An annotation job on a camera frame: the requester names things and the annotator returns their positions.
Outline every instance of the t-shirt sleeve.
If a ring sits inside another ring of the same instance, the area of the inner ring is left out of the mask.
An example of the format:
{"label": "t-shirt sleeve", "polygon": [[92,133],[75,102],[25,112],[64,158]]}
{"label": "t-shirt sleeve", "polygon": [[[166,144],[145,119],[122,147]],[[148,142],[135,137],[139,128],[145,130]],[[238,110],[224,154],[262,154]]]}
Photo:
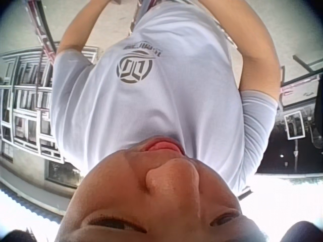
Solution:
{"label": "t-shirt sleeve", "polygon": [[239,190],[260,166],[270,133],[275,124],[278,103],[259,91],[241,92],[244,119],[244,155],[239,179]]}
{"label": "t-shirt sleeve", "polygon": [[[65,153],[70,153],[68,147],[71,146],[66,144],[66,141],[69,139],[64,137],[66,133],[71,133],[69,132],[71,127],[65,125],[68,123],[67,119],[71,118],[71,114],[68,114],[68,112],[73,108],[72,106],[77,105],[78,98],[82,93],[93,66],[82,53],[73,49],[61,52],[55,59],[50,122],[52,134],[63,156],[65,156]],[[82,166],[77,159],[68,161],[77,168]]]}

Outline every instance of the wall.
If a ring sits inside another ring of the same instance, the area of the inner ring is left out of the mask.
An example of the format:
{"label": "wall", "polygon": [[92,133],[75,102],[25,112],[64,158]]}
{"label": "wall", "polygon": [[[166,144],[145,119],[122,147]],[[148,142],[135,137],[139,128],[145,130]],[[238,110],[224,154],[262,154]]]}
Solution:
{"label": "wall", "polygon": [[14,148],[13,163],[0,157],[0,164],[22,180],[45,191],[71,198],[75,189],[52,183],[45,179],[45,160],[36,155]]}
{"label": "wall", "polygon": [[70,199],[47,192],[22,180],[0,165],[0,182],[28,201],[53,213],[63,215]]}

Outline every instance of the eye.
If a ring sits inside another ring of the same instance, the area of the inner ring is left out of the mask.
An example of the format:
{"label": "eye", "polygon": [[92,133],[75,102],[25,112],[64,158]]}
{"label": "eye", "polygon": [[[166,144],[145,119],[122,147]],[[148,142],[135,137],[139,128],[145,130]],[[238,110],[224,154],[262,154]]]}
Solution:
{"label": "eye", "polygon": [[210,226],[220,226],[225,223],[230,222],[231,220],[235,219],[236,217],[239,217],[239,213],[227,213],[224,215],[221,215],[220,217],[213,220],[212,223],[210,223]]}
{"label": "eye", "polygon": [[118,218],[98,218],[91,221],[89,225],[147,233],[142,227]]}

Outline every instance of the nose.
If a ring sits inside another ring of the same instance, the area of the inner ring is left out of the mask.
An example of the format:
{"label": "nose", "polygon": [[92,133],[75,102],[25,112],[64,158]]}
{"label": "nose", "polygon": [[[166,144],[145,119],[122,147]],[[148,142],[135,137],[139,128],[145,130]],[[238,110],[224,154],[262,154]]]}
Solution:
{"label": "nose", "polygon": [[200,217],[199,174],[190,161],[176,158],[151,169],[146,174],[146,187],[168,216]]}

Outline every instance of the logo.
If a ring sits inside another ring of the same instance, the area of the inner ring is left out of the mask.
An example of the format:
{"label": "logo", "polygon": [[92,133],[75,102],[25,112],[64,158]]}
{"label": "logo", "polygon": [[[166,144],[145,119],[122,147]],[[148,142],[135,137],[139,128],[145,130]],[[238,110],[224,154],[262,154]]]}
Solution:
{"label": "logo", "polygon": [[151,71],[155,56],[144,50],[135,50],[123,57],[117,65],[117,76],[125,83],[137,83]]}

